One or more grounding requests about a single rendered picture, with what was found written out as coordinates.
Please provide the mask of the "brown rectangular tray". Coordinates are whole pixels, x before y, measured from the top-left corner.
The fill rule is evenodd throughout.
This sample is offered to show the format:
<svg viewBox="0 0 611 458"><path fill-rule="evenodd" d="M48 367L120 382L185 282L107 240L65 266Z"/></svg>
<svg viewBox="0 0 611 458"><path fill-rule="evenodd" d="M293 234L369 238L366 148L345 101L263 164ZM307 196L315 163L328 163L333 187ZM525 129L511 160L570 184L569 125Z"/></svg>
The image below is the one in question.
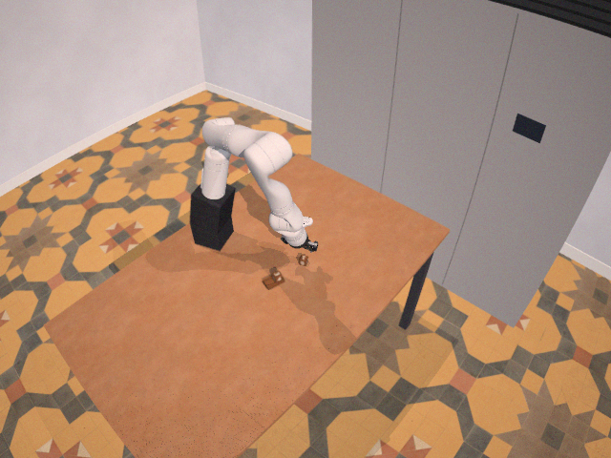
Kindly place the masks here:
<svg viewBox="0 0 611 458"><path fill-rule="evenodd" d="M284 280L284 277L283 277L283 279L282 279L281 281L277 281L277 282L275 282L275 283L274 283L274 282L275 282L275 281L272 279L272 276L270 276L270 277L268 277L268 278L266 278L266 279L264 279L264 280L263 280L263 284L265 285L265 287L267 288L267 290L269 290L269 289L271 289L271 288L273 288L273 287L275 287L275 286L278 286L278 285L280 285L280 284L284 283L284 282L285 282L285 280ZM272 283L273 283L273 284L272 284ZM270 285L270 284L271 284L271 285Z"/></svg>

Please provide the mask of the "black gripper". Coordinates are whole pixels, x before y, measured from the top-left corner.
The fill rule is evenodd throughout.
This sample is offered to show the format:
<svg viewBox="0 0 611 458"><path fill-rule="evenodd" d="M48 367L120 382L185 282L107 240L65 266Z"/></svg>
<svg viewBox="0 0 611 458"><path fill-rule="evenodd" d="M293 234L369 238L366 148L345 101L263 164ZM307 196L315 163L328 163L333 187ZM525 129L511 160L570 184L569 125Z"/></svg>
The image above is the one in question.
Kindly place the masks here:
<svg viewBox="0 0 611 458"><path fill-rule="evenodd" d="M285 244L288 244L288 242L287 242L287 241L285 240L285 238L284 238L284 235L282 235L281 240L282 240L282 241L283 241ZM290 244L289 244L289 245L290 245ZM314 252L314 251L315 251L315 252L317 251L317 248L318 248L318 241L311 242L311 241L310 241L310 239L308 239L308 236L306 236L306 240L305 240L305 242L304 242L302 245L300 245L300 246L292 246L292 245L290 245L290 246L291 246L291 247L293 247L293 248L296 248L296 249L299 249L299 248L304 247L304 249L307 249L307 250L309 250L309 252L310 252L310 253L312 253L312 252ZM309 247L309 246L310 246L310 247Z"/></svg>

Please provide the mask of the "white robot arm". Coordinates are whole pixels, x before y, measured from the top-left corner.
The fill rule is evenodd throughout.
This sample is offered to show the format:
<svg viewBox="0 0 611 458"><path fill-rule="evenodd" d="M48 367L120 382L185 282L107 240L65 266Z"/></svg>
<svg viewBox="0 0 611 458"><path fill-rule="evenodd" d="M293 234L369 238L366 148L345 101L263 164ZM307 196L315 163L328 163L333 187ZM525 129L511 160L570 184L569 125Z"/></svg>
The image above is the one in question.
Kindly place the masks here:
<svg viewBox="0 0 611 458"><path fill-rule="evenodd" d="M235 125L231 117L207 120L202 126L202 137L209 145L201 171L200 188L203 195L210 199L222 198L231 155L244 157L267 199L271 210L271 228L284 235L288 244L302 245L307 236L305 227L312 225L313 219L303 216L286 185L269 178L292 158L289 142L274 132Z"/></svg>

